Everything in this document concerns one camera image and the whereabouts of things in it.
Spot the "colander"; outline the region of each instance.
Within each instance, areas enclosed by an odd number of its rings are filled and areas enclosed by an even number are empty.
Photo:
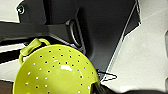
[[[41,42],[47,46],[32,53]],[[90,94],[92,84],[100,86],[92,63],[72,47],[36,38],[20,53],[13,94]]]

